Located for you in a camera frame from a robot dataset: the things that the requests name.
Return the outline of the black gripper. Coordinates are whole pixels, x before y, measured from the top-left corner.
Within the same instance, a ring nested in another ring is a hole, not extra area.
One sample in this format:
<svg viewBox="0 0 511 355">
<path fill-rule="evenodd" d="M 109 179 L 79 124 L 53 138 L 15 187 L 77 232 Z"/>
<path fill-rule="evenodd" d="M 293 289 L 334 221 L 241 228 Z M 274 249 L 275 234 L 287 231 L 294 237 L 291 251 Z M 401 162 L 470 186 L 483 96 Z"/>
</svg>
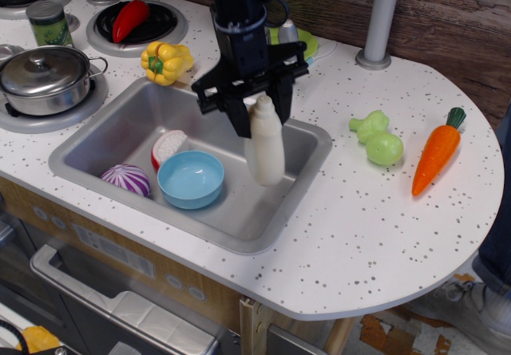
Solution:
<svg viewBox="0 0 511 355">
<path fill-rule="evenodd" d="M 236 134 L 250 139 L 251 125 L 243 99 L 267 92 L 284 124 L 291 114 L 295 79 L 308 72 L 303 55 L 307 45 L 302 41 L 269 45 L 264 29 L 265 10 L 249 23 L 223 24 L 215 10 L 211 16 L 220 59 L 192 85 L 200 111 L 226 112 Z"/>
</svg>

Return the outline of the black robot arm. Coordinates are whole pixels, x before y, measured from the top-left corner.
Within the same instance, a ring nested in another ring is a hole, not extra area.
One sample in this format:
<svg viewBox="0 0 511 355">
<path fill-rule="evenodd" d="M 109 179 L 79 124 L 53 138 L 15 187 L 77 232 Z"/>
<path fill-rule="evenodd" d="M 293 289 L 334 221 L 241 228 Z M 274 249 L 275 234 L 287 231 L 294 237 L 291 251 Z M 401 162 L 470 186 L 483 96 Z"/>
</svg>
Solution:
<svg viewBox="0 0 511 355">
<path fill-rule="evenodd" d="M 217 65 L 192 84 L 202 113 L 225 112 L 236 134 L 251 137 L 244 99 L 266 93 L 280 122 L 291 114 L 293 85 L 308 72 L 306 45 L 267 43 L 266 5 L 271 0 L 212 0 L 210 12 L 220 50 Z"/>
</svg>

